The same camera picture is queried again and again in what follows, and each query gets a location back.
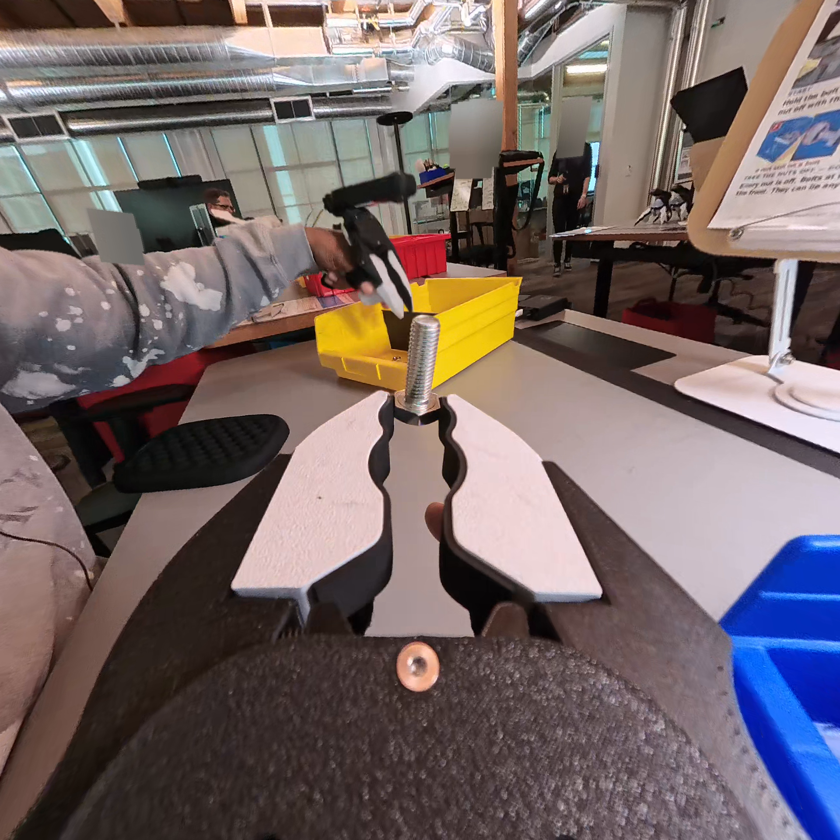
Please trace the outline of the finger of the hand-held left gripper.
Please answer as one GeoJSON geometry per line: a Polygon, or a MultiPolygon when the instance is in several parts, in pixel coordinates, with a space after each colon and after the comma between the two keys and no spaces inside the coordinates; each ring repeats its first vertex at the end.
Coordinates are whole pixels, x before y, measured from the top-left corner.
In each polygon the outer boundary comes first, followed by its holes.
{"type": "Polygon", "coordinates": [[[394,249],[387,252],[384,266],[384,304],[396,316],[413,312],[411,283],[394,249]]]}
{"type": "Polygon", "coordinates": [[[364,253],[358,258],[358,295],[366,306],[380,304],[384,308],[389,303],[382,296],[383,281],[389,276],[382,259],[374,253],[364,253]]]}

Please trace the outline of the black floor lamp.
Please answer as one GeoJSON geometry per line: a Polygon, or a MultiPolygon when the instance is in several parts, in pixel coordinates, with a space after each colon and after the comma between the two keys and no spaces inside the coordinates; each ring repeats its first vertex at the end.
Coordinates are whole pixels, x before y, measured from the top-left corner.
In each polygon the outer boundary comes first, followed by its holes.
{"type": "Polygon", "coordinates": [[[406,187],[402,191],[403,215],[407,235],[411,235],[413,233],[411,208],[408,199],[415,194],[417,188],[414,177],[406,172],[405,162],[403,159],[403,142],[401,129],[402,126],[411,122],[412,119],[413,114],[409,111],[391,111],[388,113],[384,113],[376,118],[376,122],[379,126],[386,129],[390,129],[392,131],[393,142],[395,147],[395,160],[398,167],[398,171],[401,173],[401,178],[404,182],[411,183],[411,187],[406,187]]]}

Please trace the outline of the silver bolt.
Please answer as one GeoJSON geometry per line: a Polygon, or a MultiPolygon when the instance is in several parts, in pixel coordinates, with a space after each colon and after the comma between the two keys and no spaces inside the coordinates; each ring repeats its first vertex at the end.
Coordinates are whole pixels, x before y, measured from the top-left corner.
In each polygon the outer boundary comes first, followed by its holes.
{"type": "Polygon", "coordinates": [[[434,392],[440,323],[435,315],[416,315],[408,335],[405,385],[394,394],[394,417],[406,425],[437,421],[440,402],[434,392]]]}

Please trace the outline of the yellow plastic bin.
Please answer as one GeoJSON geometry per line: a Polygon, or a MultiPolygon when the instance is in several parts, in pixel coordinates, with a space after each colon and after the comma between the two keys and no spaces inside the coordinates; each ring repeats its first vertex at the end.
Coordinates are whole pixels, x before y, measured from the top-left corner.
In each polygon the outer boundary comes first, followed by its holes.
{"type": "Polygon", "coordinates": [[[413,311],[403,318],[380,303],[330,310],[314,322],[319,362],[346,380],[401,391],[411,322],[428,314],[440,324],[433,385],[441,385],[512,339],[521,283],[518,276],[426,278],[412,284],[413,311]]]}

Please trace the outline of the person's grey sweatshirt torso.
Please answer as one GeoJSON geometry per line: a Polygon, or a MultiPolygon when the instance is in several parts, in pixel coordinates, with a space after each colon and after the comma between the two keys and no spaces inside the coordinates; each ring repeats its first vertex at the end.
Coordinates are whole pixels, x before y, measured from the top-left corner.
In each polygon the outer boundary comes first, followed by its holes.
{"type": "Polygon", "coordinates": [[[97,557],[59,480],[1,409],[1,766],[89,597],[97,557]]]}

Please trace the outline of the dark display board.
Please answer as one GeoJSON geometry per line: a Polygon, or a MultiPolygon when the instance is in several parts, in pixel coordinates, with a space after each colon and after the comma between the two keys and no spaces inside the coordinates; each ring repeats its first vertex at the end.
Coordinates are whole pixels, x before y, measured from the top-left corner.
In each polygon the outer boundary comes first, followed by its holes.
{"type": "Polygon", "coordinates": [[[669,101],[693,144],[726,136],[748,92],[742,67],[678,91],[669,101]]]}

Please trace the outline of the red plastic bin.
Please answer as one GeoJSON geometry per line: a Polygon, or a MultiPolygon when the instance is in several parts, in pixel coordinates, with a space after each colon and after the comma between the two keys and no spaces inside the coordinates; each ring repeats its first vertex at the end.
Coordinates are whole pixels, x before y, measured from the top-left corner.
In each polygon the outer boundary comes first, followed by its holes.
{"type": "MultiPolygon", "coordinates": [[[[449,233],[410,234],[391,237],[409,280],[429,277],[447,268],[449,233]]],[[[330,289],[322,282],[322,274],[302,276],[297,279],[301,288],[318,298],[337,296],[350,289],[330,289]]]]}

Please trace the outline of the person's left hand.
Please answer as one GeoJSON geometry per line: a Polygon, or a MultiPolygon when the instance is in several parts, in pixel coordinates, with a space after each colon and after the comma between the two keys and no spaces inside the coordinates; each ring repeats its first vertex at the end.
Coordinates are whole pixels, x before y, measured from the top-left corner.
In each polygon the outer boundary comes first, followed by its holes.
{"type": "Polygon", "coordinates": [[[361,280],[356,286],[349,281],[358,265],[343,233],[321,227],[305,227],[304,233],[325,287],[333,290],[353,288],[363,295],[374,294],[375,286],[370,280],[361,280]]]}

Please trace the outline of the printed instruction sheet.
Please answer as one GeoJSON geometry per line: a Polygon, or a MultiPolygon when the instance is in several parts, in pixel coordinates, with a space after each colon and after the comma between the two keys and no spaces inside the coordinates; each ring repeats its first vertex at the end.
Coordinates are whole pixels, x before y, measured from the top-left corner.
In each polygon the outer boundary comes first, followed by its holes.
{"type": "Polygon", "coordinates": [[[731,239],[838,235],[838,9],[821,3],[710,222],[731,239]]]}

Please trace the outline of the blue plastic bin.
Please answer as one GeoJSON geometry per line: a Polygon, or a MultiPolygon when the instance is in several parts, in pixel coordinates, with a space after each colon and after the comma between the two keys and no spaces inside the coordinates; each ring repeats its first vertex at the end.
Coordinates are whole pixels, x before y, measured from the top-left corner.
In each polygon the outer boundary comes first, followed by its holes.
{"type": "Polygon", "coordinates": [[[810,838],[839,838],[839,538],[788,542],[721,619],[742,718],[810,838]]]}

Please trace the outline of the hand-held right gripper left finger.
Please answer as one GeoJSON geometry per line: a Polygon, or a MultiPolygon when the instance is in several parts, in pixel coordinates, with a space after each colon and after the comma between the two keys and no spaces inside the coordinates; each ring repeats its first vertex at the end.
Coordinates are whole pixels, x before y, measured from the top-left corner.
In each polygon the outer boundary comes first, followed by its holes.
{"type": "Polygon", "coordinates": [[[290,601],[304,623],[320,604],[371,622],[393,567],[393,408],[375,392],[295,448],[232,580],[236,596],[290,601]]]}

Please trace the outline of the white metal stand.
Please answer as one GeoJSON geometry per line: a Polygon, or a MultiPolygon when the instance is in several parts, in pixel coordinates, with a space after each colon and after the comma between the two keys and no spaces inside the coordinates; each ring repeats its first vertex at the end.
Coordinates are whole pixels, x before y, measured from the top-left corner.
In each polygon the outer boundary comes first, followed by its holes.
{"type": "Polygon", "coordinates": [[[791,324],[796,259],[774,263],[766,355],[741,358],[675,383],[677,392],[802,442],[839,454],[839,371],[796,360],[791,324]]]}

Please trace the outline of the black power adapter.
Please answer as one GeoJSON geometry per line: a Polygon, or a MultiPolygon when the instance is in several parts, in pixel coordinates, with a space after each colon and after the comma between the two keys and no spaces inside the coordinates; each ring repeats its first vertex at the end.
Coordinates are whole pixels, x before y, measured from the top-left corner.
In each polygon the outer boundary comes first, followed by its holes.
{"type": "Polygon", "coordinates": [[[524,322],[541,322],[571,308],[567,297],[553,295],[520,296],[516,319],[524,322]]]}

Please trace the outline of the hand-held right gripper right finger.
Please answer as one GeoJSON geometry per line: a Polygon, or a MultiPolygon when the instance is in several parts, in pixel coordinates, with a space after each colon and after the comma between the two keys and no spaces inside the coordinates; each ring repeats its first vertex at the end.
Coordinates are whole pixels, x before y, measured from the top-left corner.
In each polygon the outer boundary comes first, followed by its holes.
{"type": "Polygon", "coordinates": [[[445,591],[483,629],[504,602],[598,601],[603,587],[564,508],[559,471],[466,399],[443,398],[438,432],[448,486],[439,541],[445,591]]]}

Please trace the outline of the dark monitor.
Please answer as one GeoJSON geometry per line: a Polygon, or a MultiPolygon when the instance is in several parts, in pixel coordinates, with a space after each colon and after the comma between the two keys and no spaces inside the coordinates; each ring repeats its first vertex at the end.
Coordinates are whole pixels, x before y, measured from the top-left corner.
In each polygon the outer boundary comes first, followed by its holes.
{"type": "Polygon", "coordinates": [[[119,210],[134,216],[143,251],[153,253],[204,245],[191,208],[204,206],[210,190],[227,193],[234,210],[240,211],[232,183],[226,178],[205,182],[200,175],[168,176],[113,194],[119,210]]]}

